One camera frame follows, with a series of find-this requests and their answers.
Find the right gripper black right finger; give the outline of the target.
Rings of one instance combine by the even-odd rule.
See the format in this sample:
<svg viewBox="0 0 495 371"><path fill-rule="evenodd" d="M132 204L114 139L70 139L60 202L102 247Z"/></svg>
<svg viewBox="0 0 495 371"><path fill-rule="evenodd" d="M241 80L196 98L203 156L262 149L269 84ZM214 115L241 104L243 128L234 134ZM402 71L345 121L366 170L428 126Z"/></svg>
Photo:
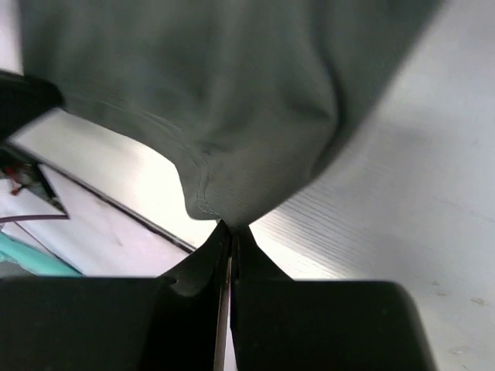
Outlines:
<svg viewBox="0 0 495 371"><path fill-rule="evenodd" d="M230 328L240 370L434 370L409 293L390 281L297 281L232 237Z"/></svg>

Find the dark grey t-shirt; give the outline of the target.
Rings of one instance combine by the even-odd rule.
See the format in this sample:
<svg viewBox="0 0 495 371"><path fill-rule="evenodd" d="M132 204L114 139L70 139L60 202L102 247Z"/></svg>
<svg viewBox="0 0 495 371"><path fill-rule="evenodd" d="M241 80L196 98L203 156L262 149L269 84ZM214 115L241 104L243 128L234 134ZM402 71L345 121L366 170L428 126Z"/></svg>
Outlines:
<svg viewBox="0 0 495 371"><path fill-rule="evenodd" d="M355 135L438 1L21 1L25 73L170 160L186 211L254 222Z"/></svg>

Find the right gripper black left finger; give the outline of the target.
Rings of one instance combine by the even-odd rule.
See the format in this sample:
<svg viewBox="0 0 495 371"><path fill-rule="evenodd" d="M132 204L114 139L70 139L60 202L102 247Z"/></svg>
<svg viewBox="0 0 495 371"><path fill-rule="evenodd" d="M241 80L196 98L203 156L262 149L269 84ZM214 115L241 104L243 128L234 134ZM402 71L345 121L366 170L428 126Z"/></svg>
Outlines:
<svg viewBox="0 0 495 371"><path fill-rule="evenodd" d="M3 370L221 370L231 235L143 277L6 277Z"/></svg>

